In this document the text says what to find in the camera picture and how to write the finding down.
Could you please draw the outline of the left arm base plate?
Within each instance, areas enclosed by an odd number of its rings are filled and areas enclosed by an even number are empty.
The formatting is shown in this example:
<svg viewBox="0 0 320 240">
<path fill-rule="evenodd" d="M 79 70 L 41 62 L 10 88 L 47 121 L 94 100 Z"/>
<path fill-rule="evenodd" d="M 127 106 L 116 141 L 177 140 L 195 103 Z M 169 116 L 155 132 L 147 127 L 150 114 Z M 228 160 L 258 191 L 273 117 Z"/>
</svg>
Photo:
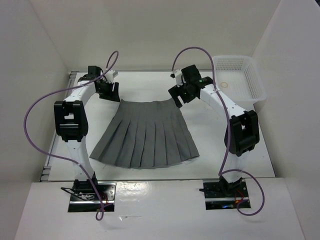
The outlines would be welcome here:
<svg viewBox="0 0 320 240">
<path fill-rule="evenodd" d="M 95 185 L 98 192 L 96 194 L 88 181 L 74 181 L 72 187 L 61 187 L 60 189 L 69 195 L 69 213 L 97 212 L 101 208 L 101 202 L 104 205 L 104 212 L 113 212 L 116 186 L 115 182 L 98 181 Z"/>
</svg>

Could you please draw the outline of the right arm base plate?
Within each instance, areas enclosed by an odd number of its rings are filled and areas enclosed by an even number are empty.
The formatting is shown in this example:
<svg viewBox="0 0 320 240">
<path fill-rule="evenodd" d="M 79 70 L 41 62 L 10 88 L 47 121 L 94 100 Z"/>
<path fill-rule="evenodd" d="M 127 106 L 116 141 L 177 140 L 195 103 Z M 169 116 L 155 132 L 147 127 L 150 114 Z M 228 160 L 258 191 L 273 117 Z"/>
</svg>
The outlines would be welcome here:
<svg viewBox="0 0 320 240">
<path fill-rule="evenodd" d="M 247 184 L 242 180 L 239 186 L 223 192 L 218 179 L 204 180 L 199 189 L 204 194 L 206 210 L 229 210 L 236 209 L 240 204 L 240 209 L 250 209 L 251 203 Z"/>
</svg>

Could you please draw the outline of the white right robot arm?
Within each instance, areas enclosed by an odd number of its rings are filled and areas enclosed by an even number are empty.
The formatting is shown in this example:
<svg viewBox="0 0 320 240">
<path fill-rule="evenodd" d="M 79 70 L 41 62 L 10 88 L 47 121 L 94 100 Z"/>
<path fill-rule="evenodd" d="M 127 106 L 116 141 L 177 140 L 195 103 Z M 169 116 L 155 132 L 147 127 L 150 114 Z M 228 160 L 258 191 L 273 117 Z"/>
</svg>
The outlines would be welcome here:
<svg viewBox="0 0 320 240">
<path fill-rule="evenodd" d="M 226 118 L 226 152 L 216 191 L 229 197 L 240 187 L 249 153 L 260 141 L 258 115 L 233 102 L 218 88 L 213 77 L 202 77 L 195 65 L 174 70 L 170 76 L 176 84 L 168 92 L 178 108 L 198 98 Z"/>
</svg>

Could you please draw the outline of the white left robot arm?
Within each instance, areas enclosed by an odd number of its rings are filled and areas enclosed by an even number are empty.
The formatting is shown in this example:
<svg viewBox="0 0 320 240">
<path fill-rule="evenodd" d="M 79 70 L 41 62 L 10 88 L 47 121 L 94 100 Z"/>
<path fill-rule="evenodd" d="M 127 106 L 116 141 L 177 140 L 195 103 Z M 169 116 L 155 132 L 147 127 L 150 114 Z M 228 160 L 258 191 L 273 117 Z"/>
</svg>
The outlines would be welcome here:
<svg viewBox="0 0 320 240">
<path fill-rule="evenodd" d="M 100 67 L 91 65 L 87 74 L 79 78 L 71 94 L 62 101 L 56 101 L 53 106 L 56 133 L 65 142 L 73 164 L 77 166 L 72 190 L 83 200 L 93 200 L 100 193 L 86 147 L 89 123 L 85 105 L 94 94 L 104 100 L 119 102 L 119 83 L 114 81 L 116 76 L 116 70 L 104 73 Z"/>
</svg>

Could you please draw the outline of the grey pleated skirt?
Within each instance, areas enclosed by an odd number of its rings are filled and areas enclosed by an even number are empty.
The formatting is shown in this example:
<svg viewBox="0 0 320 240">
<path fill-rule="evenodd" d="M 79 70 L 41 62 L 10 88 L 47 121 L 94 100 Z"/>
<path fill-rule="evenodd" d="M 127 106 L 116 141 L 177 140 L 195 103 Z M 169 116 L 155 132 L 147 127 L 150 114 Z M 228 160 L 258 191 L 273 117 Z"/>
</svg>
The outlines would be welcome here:
<svg viewBox="0 0 320 240">
<path fill-rule="evenodd" d="M 199 157 L 175 101 L 121 100 L 117 112 L 90 154 L 106 165 L 154 169 Z"/>
</svg>

